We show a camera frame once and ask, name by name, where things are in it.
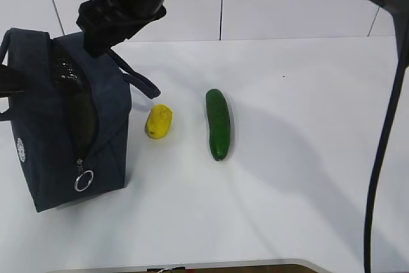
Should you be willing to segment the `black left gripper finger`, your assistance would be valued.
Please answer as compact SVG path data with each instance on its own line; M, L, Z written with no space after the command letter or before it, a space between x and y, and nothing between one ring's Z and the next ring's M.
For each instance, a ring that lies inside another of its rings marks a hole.
M27 90L26 76L6 65L0 69L0 95L10 97L14 94L23 93Z

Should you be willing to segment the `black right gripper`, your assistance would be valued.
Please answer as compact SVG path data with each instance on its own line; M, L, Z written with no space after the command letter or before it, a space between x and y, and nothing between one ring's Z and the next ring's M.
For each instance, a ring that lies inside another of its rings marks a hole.
M77 25L84 49L97 58L166 14L165 0L89 0L79 6Z

